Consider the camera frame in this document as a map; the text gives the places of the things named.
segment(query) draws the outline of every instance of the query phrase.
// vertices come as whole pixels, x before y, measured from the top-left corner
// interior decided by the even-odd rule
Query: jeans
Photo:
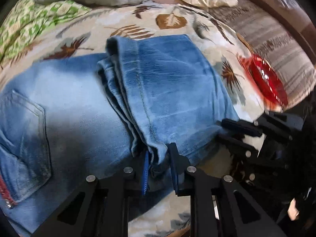
[[[216,152],[223,118],[238,119],[220,77],[186,35],[112,37],[106,53],[34,63],[0,93],[0,171],[17,205],[0,206],[33,233],[87,175],[151,153],[149,190],[169,185],[166,143],[198,163]]]

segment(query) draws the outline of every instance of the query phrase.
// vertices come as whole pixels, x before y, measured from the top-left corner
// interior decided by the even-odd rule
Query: red stitching
[[[0,194],[3,199],[5,199],[7,202],[9,202],[12,205],[16,205],[16,202],[14,199],[12,199],[10,192],[7,188],[7,185],[4,183],[1,175],[0,175]]]

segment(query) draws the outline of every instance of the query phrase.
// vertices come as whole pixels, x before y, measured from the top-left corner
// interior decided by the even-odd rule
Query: brown leaf print
[[[240,91],[241,86],[236,76],[242,77],[241,75],[234,74],[228,61],[223,61],[222,77],[226,79],[226,84],[230,87],[231,91],[233,91],[233,86],[237,87],[238,91]]]
[[[12,65],[13,63],[18,63],[22,58],[24,58],[28,52],[32,51],[34,47],[39,45],[43,40],[34,40],[29,45],[23,48],[22,51],[20,51],[17,55],[15,55],[13,58],[5,60],[3,63],[1,63],[1,69],[3,69],[3,65],[9,63]]]
[[[187,25],[185,17],[171,14],[159,14],[156,18],[156,24],[160,29],[181,28]]]
[[[216,28],[218,29],[218,31],[221,33],[221,35],[224,37],[224,39],[229,42],[230,44],[234,45],[226,36],[222,26],[218,23],[218,21],[216,19],[210,19],[210,21],[214,24],[214,26],[216,26]]]
[[[152,9],[152,7],[147,7],[147,6],[138,6],[136,7],[136,9],[134,10],[134,12],[132,14],[134,14],[137,18],[141,19],[142,16],[140,15],[142,12],[144,11],[148,11]]]
[[[67,44],[64,44],[61,48],[61,51],[55,52],[54,54],[51,54],[47,57],[45,57],[43,60],[50,60],[50,59],[63,59],[63,58],[69,58],[71,57],[76,50],[93,50],[92,48],[79,48],[79,46],[82,44],[82,42],[86,39],[86,37],[81,37],[80,39],[75,39],[70,46],[68,47]]]
[[[154,34],[151,34],[150,31],[144,31],[145,28],[140,28],[138,26],[134,25],[128,25],[121,27],[117,30],[115,30],[110,37],[112,36],[121,36],[121,37],[128,37],[130,39],[142,39],[142,38],[148,38],[153,36]]]
[[[241,41],[247,48],[248,50],[251,52],[251,54],[253,54],[253,49],[250,46],[250,44],[248,44],[248,42],[244,39],[244,37],[236,32],[236,36],[238,37],[239,41]]]

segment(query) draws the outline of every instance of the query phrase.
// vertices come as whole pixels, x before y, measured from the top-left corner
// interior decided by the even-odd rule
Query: jeans back pocket
[[[0,99],[0,172],[20,202],[51,177],[45,111],[14,90]]]

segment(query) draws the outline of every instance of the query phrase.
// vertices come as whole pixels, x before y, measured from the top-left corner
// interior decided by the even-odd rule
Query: metal screw head
[[[246,151],[246,157],[250,158],[251,157],[251,151]]]
[[[250,174],[250,176],[249,176],[250,181],[253,181],[255,178],[256,178],[256,176],[254,173]]]
[[[225,175],[224,176],[224,181],[228,182],[228,183],[231,183],[233,181],[233,178],[230,175]]]
[[[187,171],[190,172],[190,173],[194,173],[194,172],[197,170],[197,168],[194,167],[194,166],[189,166],[189,167],[187,167],[186,169],[187,169]]]
[[[95,179],[96,179],[96,178],[95,178],[94,175],[88,175],[88,176],[86,177],[86,181],[87,181],[88,183],[94,182]]]
[[[124,173],[130,174],[132,172],[133,172],[133,168],[131,166],[127,166],[126,168],[124,168]]]

